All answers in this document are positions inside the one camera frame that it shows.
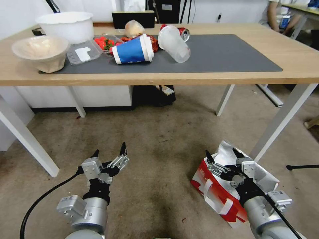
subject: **soda can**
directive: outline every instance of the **soda can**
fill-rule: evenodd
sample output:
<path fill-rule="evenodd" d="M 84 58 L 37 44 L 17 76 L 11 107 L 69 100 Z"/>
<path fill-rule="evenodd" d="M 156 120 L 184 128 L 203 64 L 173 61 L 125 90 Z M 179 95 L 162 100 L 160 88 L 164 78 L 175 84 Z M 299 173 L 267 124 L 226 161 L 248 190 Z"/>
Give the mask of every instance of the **soda can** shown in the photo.
<path fill-rule="evenodd" d="M 167 25 L 166 24 L 163 24 L 160 29 L 162 30 L 164 27 L 166 27 Z M 179 30 L 179 34 L 180 36 L 183 38 L 184 42 L 187 42 L 189 40 L 189 37 L 190 37 L 190 32 L 188 29 L 186 28 L 178 28 Z"/>

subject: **paper cup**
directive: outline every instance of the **paper cup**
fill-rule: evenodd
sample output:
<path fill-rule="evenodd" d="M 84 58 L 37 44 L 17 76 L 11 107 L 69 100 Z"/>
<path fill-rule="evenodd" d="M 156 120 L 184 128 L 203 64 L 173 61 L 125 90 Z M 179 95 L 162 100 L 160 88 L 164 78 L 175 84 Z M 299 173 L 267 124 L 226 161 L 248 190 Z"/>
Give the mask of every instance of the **paper cup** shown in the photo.
<path fill-rule="evenodd" d="M 147 40 L 146 34 L 114 46 L 112 51 L 117 64 L 151 62 L 152 56 L 154 56 L 152 44 L 150 45 L 150 40 Z"/>

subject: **white bag handle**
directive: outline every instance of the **white bag handle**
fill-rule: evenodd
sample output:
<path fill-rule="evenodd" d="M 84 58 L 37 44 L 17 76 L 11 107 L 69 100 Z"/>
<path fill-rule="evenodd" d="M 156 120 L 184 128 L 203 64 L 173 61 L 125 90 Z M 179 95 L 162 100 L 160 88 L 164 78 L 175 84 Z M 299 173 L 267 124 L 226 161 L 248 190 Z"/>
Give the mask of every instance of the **white bag handle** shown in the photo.
<path fill-rule="evenodd" d="M 213 184 L 213 182 L 210 179 L 207 179 L 206 183 L 205 183 L 205 187 L 204 187 L 204 199 L 205 202 L 211 207 L 213 208 L 219 215 L 226 215 L 228 213 L 228 211 L 230 210 L 230 208 L 233 205 L 233 201 L 231 201 L 229 198 L 227 198 L 226 203 L 224 204 L 223 207 L 219 207 L 216 205 L 216 203 L 214 203 L 208 196 L 207 196 L 207 192 L 210 188 L 210 186 Z"/>

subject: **blue object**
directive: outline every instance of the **blue object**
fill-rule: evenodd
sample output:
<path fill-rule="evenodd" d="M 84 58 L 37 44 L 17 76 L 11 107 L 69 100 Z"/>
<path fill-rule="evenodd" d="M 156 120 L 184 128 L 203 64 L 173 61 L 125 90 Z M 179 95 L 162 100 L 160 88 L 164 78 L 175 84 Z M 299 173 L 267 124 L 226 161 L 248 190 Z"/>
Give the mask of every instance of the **blue object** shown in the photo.
<path fill-rule="evenodd" d="M 141 41 L 139 37 L 116 46 L 116 50 L 121 64 L 138 63 L 146 61 L 143 55 Z"/>
<path fill-rule="evenodd" d="M 308 7 L 318 8 L 319 7 L 319 0 L 311 0 L 308 3 Z"/>
<path fill-rule="evenodd" d="M 289 21 L 290 21 L 290 16 L 284 16 L 281 20 L 279 28 L 286 29 L 288 27 Z"/>

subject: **white bowl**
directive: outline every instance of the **white bowl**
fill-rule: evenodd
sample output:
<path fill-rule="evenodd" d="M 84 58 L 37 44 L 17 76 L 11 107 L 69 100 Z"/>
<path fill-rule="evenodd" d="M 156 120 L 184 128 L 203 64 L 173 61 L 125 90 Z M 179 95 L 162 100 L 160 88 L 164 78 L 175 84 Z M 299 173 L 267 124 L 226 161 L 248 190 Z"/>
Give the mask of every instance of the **white bowl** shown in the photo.
<path fill-rule="evenodd" d="M 52 73 L 64 67 L 69 47 L 67 39 L 58 36 L 38 36 L 19 40 L 11 49 L 16 56 L 31 62 L 38 70 Z"/>
<path fill-rule="evenodd" d="M 46 35 L 68 39 L 71 44 L 80 44 L 94 37 L 93 14 L 87 12 L 63 12 L 43 15 L 36 23 Z"/>

